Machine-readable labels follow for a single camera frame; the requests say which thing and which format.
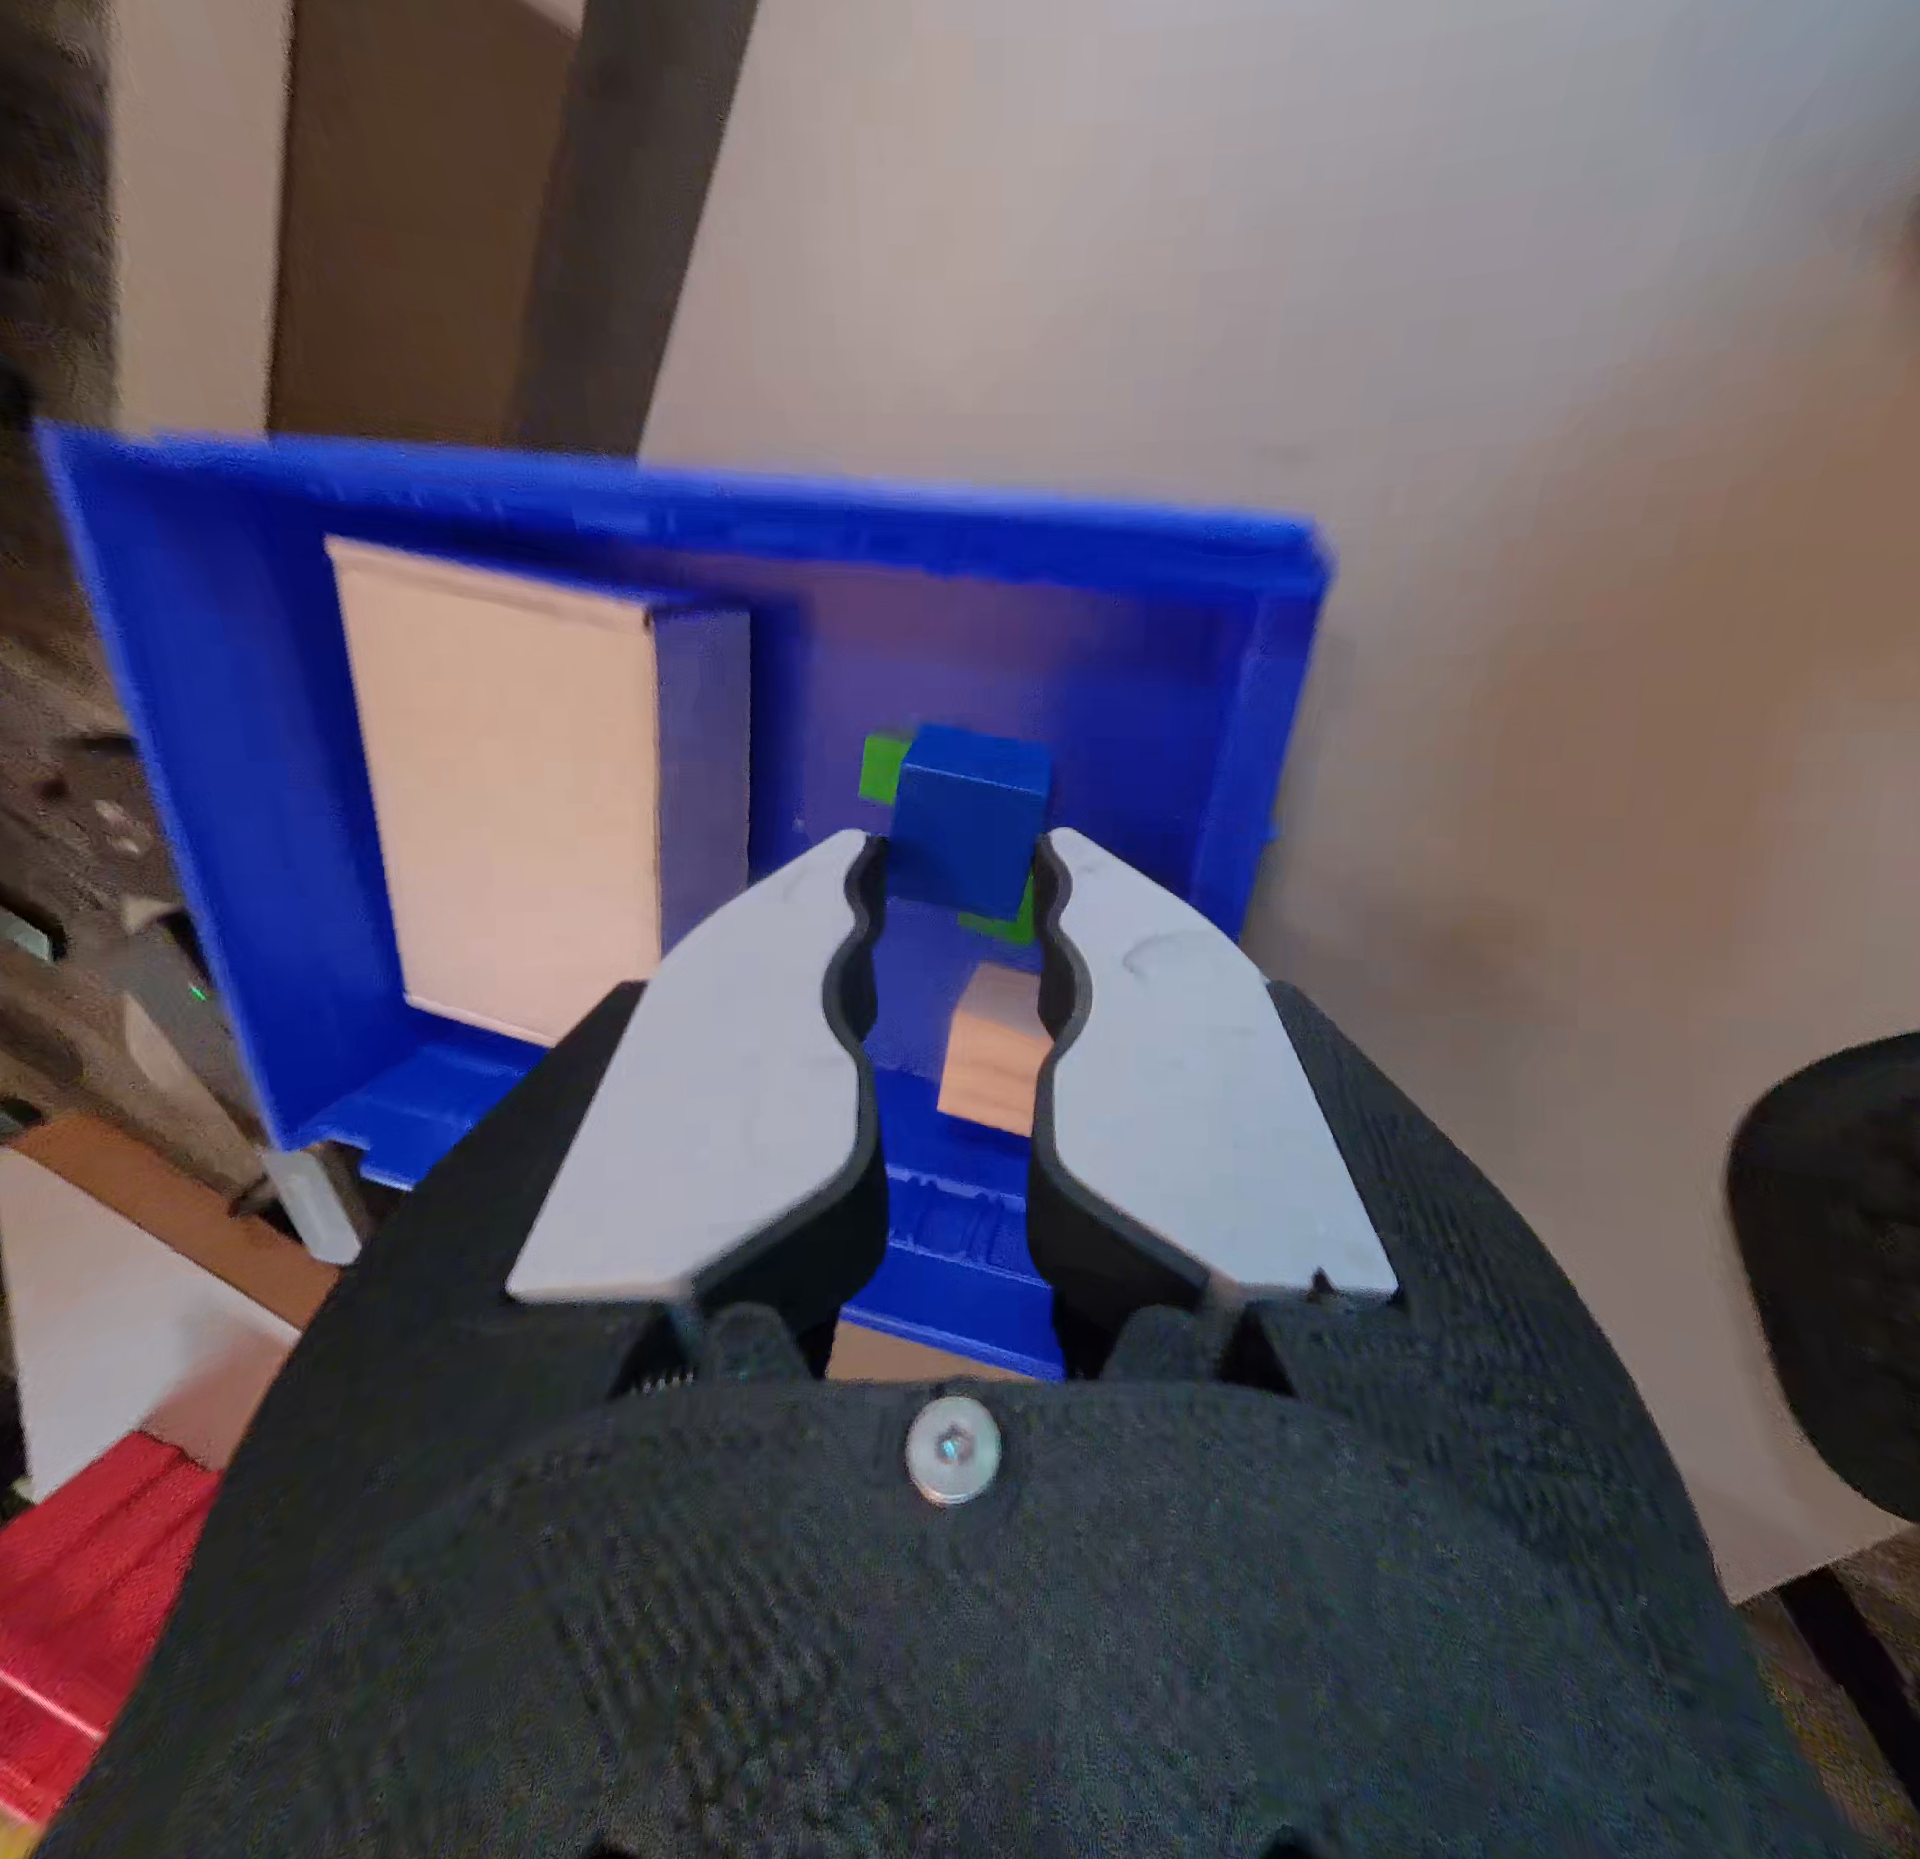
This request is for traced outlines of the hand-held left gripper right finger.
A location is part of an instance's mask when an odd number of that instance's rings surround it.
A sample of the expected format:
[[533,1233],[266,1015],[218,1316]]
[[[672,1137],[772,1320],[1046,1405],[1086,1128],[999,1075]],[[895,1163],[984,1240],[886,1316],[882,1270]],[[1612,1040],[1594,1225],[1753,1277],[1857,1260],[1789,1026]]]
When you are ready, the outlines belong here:
[[1396,1304],[1397,1270],[1266,972],[1077,826],[1033,865],[1051,1031],[1024,1137],[1024,1260],[1070,1366],[1130,1316]]

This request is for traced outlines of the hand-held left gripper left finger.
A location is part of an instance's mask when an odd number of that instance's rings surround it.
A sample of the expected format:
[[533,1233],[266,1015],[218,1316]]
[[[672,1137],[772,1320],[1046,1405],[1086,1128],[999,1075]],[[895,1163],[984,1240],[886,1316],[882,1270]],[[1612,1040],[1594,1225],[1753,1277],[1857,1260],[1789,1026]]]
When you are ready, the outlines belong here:
[[807,1371],[886,1256],[876,943],[886,842],[829,829],[641,987],[508,1270],[512,1304],[772,1309]]

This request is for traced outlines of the plain wooden block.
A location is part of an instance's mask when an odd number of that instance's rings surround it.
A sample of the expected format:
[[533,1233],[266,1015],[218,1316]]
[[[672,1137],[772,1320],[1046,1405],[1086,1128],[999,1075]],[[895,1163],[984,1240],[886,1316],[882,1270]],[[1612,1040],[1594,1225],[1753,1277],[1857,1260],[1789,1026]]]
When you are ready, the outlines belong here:
[[1042,972],[984,959],[945,1023],[938,1113],[1033,1137],[1046,1054]]

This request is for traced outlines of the blue wooden block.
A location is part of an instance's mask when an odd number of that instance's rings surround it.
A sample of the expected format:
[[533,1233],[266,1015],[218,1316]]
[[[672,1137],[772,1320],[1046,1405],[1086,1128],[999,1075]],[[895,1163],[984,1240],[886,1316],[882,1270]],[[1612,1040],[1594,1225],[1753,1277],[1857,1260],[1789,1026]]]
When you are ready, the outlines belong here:
[[897,757],[886,892],[1015,920],[1051,810],[1051,753],[926,722]]

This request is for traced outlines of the white cardboard box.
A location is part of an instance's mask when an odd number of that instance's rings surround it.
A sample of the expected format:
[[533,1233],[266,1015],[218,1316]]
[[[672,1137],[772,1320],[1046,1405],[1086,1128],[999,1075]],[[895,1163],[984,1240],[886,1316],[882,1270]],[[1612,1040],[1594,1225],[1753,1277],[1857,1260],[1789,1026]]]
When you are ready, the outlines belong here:
[[364,541],[325,558],[403,997],[554,1043],[752,880],[752,619]]

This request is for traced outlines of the blue plastic bin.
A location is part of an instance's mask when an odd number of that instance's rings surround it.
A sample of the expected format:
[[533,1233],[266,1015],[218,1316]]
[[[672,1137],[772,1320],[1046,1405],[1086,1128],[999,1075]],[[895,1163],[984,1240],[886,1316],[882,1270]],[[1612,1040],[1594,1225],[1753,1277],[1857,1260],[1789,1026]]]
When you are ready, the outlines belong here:
[[[325,541],[739,604],[752,880],[829,829],[886,842],[895,810],[857,801],[863,735],[945,722],[1042,740],[1046,829],[1086,829],[1227,933],[1328,598],[1313,533],[1247,511],[352,439],[40,427],[40,460],[266,1137],[342,1137],[374,1181],[407,1188],[407,1209],[447,1200],[454,1246],[481,1240],[481,1190],[512,1200],[477,1270],[512,1320],[672,1320],[662,1304],[508,1299],[649,976],[611,987],[554,1043],[403,997]],[[886,1256],[851,1309],[1060,1376],[1024,1137],[938,1113],[945,1023],[984,959],[1046,972],[1042,933],[1010,947],[886,892],[863,1040]]]

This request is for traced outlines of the grey desk with wooden edge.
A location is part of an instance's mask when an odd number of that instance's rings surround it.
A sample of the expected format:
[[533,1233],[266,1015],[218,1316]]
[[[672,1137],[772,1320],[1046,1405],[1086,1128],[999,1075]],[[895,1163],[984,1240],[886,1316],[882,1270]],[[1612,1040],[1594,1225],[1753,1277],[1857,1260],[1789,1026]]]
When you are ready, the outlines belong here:
[[0,1150],[0,1233],[36,1505],[127,1431],[218,1475],[342,1277],[94,1113]]

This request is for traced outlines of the grey device with green label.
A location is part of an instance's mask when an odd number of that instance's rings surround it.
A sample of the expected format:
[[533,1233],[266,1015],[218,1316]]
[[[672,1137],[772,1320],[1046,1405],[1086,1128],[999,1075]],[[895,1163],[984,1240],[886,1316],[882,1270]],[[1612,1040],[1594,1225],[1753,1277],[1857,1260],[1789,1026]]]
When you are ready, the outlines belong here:
[[97,1097],[213,1190],[259,1181],[264,1113],[186,908],[127,892],[84,959],[104,1011]]

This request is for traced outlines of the black wrist rest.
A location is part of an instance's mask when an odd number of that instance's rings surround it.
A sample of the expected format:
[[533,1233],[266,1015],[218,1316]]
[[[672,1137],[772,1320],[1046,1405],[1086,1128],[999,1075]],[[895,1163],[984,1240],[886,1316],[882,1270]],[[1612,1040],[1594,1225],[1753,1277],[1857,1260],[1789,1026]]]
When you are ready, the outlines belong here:
[[1920,1524],[1920,1031],[1772,1084],[1723,1204],[1785,1410],[1863,1505]]

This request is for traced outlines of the red plastic bin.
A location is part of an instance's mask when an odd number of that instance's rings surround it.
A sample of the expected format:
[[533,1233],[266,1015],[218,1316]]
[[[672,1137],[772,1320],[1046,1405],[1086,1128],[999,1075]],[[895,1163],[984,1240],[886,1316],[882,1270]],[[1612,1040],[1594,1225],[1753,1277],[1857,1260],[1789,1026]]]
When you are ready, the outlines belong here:
[[127,1708],[218,1466],[148,1431],[107,1443],[0,1532],[0,1813],[40,1829]]

